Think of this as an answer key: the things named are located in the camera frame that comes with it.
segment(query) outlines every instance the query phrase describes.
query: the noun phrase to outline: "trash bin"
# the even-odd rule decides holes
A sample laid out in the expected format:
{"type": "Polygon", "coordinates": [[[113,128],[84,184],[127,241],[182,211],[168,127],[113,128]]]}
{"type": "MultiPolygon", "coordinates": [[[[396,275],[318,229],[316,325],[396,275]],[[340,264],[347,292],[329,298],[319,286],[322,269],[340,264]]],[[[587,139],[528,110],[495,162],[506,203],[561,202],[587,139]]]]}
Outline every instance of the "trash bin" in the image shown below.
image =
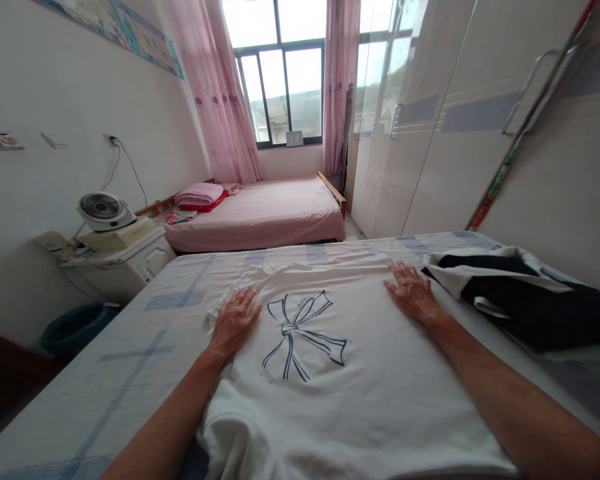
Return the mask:
{"type": "Polygon", "coordinates": [[[117,314],[118,310],[104,303],[83,305],[51,322],[40,343],[52,355],[79,352],[117,314]]]}

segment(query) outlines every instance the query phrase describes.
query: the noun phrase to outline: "white fan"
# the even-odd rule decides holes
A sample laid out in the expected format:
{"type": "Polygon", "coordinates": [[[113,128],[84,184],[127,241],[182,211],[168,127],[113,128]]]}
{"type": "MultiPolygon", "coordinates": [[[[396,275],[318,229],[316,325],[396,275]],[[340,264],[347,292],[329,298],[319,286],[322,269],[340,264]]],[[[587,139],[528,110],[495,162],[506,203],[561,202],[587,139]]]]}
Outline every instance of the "white fan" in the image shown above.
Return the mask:
{"type": "Polygon", "coordinates": [[[124,200],[102,191],[83,195],[78,212],[94,232],[116,230],[135,222],[135,214],[124,200]]]}

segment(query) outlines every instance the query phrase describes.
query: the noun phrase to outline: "pink bedsheet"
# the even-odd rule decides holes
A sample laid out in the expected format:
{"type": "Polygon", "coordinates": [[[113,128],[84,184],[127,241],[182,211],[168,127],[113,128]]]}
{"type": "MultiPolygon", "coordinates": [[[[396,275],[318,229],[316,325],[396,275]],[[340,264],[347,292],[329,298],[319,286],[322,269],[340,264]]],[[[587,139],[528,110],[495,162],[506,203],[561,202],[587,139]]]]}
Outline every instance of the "pink bedsheet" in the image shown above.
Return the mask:
{"type": "Polygon", "coordinates": [[[338,202],[316,175],[296,180],[260,181],[227,197],[210,213],[170,225],[171,209],[154,220],[182,252],[283,247],[345,238],[338,202]]]}

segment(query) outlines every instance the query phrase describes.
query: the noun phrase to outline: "power outlet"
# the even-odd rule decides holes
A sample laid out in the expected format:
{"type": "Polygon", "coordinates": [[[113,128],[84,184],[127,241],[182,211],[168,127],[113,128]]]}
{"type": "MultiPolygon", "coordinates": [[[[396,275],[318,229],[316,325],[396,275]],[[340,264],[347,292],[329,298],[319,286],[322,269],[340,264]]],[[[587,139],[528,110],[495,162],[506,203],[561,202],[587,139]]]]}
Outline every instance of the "power outlet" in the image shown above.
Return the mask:
{"type": "Polygon", "coordinates": [[[115,135],[112,135],[110,133],[105,133],[105,140],[107,141],[107,143],[109,145],[111,145],[112,147],[119,147],[120,146],[120,141],[117,139],[117,137],[115,135]]]}

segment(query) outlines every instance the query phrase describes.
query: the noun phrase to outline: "nightstand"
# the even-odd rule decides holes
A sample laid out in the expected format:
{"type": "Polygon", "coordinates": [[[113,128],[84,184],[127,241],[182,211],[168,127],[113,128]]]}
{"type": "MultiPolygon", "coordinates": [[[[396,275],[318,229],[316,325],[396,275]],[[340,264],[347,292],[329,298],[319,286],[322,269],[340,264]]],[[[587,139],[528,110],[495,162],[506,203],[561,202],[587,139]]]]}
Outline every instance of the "nightstand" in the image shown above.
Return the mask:
{"type": "Polygon", "coordinates": [[[174,259],[164,228],[157,228],[128,249],[95,252],[60,268],[76,269],[107,301],[126,305],[174,259]]]}

